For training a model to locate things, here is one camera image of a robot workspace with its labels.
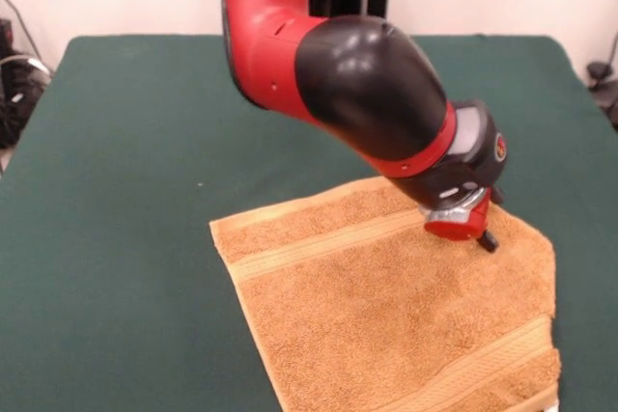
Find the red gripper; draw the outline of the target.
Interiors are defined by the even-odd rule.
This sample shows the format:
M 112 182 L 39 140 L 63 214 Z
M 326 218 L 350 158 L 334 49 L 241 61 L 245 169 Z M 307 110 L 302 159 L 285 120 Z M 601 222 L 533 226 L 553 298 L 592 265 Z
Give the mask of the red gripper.
M 496 205 L 504 203 L 504 192 L 496 185 L 492 188 L 491 201 Z M 489 206 L 489 198 L 477 198 L 442 209 L 424 208 L 424 228 L 452 241 L 475 239 L 484 250 L 494 253 L 499 241 L 488 229 Z

